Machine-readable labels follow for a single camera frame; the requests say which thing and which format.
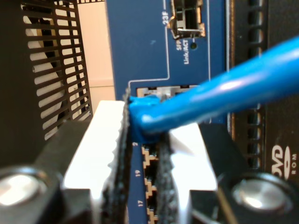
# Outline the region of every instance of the ventilation grille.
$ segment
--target ventilation grille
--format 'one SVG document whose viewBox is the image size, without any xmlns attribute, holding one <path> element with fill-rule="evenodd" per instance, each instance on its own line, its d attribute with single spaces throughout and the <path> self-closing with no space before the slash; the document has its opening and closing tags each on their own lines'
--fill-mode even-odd
<svg viewBox="0 0 299 224">
<path fill-rule="evenodd" d="M 78 4 L 83 4 L 83 3 L 93 3 L 93 2 L 100 2 L 104 0 L 77 0 Z"/>
<path fill-rule="evenodd" d="M 235 1 L 235 65 L 267 49 L 267 0 Z M 233 115 L 235 142 L 252 169 L 264 168 L 265 110 L 258 105 Z"/>
<path fill-rule="evenodd" d="M 76 1 L 24 0 L 24 33 L 45 139 L 92 114 Z"/>
</svg>

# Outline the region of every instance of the black vent slot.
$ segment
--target black vent slot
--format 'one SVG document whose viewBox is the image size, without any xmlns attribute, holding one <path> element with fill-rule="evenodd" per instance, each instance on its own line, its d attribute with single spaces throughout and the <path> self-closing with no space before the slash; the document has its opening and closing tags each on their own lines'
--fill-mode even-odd
<svg viewBox="0 0 299 224">
<path fill-rule="evenodd" d="M 235 1 L 235 65 L 267 49 L 267 0 Z M 232 135 L 252 169 L 264 168 L 265 109 L 256 106 L 232 115 Z"/>
<path fill-rule="evenodd" d="M 84 4 L 84 3 L 93 3 L 93 2 L 104 2 L 105 0 L 77 0 L 78 4 Z"/>
</svg>

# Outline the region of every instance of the metal screw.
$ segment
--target metal screw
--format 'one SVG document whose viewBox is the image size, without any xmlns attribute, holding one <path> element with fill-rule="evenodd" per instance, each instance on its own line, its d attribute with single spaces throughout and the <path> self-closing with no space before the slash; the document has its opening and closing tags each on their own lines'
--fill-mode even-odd
<svg viewBox="0 0 299 224">
<path fill-rule="evenodd" d="M 46 185 L 31 175 L 17 174 L 0 180 L 0 206 L 26 202 L 46 190 Z"/>
<path fill-rule="evenodd" d="M 263 211 L 277 211 L 290 201 L 277 185 L 258 179 L 243 180 L 232 190 L 234 199 L 247 208 Z"/>
</svg>

